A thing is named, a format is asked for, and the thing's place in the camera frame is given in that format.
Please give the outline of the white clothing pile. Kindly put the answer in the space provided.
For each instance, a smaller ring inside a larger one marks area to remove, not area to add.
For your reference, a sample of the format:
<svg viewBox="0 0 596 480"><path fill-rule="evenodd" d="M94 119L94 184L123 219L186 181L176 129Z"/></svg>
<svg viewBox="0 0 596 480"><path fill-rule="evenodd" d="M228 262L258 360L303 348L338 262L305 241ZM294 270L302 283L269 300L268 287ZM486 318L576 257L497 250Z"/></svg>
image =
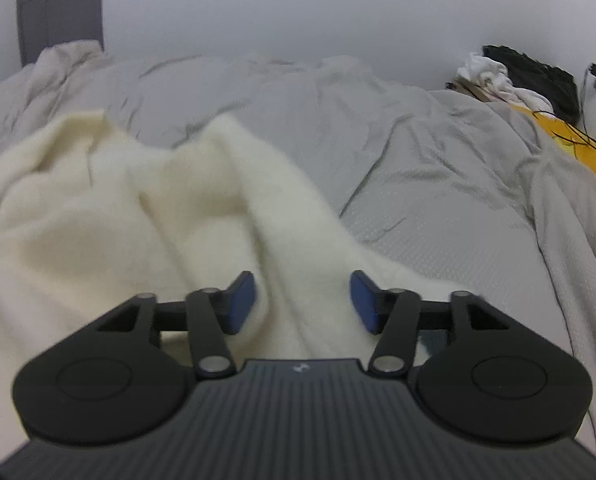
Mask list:
<svg viewBox="0 0 596 480"><path fill-rule="evenodd" d="M554 113L552 103L540 93L517 87L510 79L507 67L484 55L470 53L463 66L456 70L456 77L461 81L474 84L487 96L520 106L532 112Z"/></svg>

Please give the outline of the black clothing pile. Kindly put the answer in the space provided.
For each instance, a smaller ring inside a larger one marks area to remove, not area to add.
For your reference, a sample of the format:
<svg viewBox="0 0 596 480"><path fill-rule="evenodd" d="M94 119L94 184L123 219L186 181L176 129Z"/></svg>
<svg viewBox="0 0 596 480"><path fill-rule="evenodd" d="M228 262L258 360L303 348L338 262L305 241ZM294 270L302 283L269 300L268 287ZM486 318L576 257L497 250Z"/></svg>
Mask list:
<svg viewBox="0 0 596 480"><path fill-rule="evenodd" d="M578 86L570 73L506 46L488 44L482 47L482 53L506 66L516 88L526 88L544 96L557 117L571 125L578 123L581 118Z"/></svg>

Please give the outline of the cream and blue fleece sweater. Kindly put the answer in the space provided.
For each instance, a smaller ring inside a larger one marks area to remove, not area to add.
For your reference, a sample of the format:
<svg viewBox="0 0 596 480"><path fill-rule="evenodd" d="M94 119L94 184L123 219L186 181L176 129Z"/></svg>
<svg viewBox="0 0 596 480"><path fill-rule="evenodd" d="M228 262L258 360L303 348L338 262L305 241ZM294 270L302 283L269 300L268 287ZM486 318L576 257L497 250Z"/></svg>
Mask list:
<svg viewBox="0 0 596 480"><path fill-rule="evenodd" d="M357 243L305 174L231 117L173 150L102 112L54 120L0 156L0 460L26 440L10 400L21 365L140 292L180 300L249 271L258 297L228 339L237 361L367 359L356 270L430 300L455 289Z"/></svg>

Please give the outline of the yellow pillow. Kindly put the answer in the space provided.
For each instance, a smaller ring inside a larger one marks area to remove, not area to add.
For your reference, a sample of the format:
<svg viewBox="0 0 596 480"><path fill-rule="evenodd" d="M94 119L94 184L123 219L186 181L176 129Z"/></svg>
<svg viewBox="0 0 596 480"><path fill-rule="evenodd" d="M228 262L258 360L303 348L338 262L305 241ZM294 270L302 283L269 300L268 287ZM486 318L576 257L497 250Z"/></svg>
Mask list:
<svg viewBox="0 0 596 480"><path fill-rule="evenodd" d="M596 174L596 141L590 136L546 110L529 110L516 105L511 108L531 116L563 151Z"/></svg>

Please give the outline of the grey door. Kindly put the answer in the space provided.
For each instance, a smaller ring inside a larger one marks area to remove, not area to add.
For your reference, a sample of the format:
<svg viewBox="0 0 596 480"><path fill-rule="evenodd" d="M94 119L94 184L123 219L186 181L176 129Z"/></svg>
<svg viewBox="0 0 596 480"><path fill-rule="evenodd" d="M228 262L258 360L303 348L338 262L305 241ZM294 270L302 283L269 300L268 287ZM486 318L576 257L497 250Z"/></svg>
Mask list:
<svg viewBox="0 0 596 480"><path fill-rule="evenodd" d="M104 41L102 0L16 0L20 60L77 40Z"/></svg>

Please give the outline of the grey bed sheet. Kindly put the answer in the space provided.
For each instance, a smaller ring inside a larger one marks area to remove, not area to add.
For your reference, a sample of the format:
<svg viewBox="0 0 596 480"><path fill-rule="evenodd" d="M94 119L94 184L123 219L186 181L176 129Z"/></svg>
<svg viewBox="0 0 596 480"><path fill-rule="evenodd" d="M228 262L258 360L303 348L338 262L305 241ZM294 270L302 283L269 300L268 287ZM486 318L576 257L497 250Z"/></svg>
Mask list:
<svg viewBox="0 0 596 480"><path fill-rule="evenodd" d="M580 438L596 452L596 174L531 116L383 81L348 56L118 62L77 41L0 83L0 156L92 112L163 150L235 119L305 174L357 243L573 353L593 379Z"/></svg>

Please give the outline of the wooden bedside table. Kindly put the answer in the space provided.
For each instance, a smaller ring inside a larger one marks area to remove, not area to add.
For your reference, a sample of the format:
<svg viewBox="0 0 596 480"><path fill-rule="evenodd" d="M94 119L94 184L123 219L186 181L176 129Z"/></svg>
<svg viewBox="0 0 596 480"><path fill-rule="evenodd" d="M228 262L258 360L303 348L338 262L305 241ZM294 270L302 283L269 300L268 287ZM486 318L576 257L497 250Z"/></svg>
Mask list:
<svg viewBox="0 0 596 480"><path fill-rule="evenodd" d="M493 101L493 98L480 87L462 78L454 78L451 81L447 81L445 88L447 88L447 90L465 94L465 96L472 96L473 99L480 102L486 103Z"/></svg>

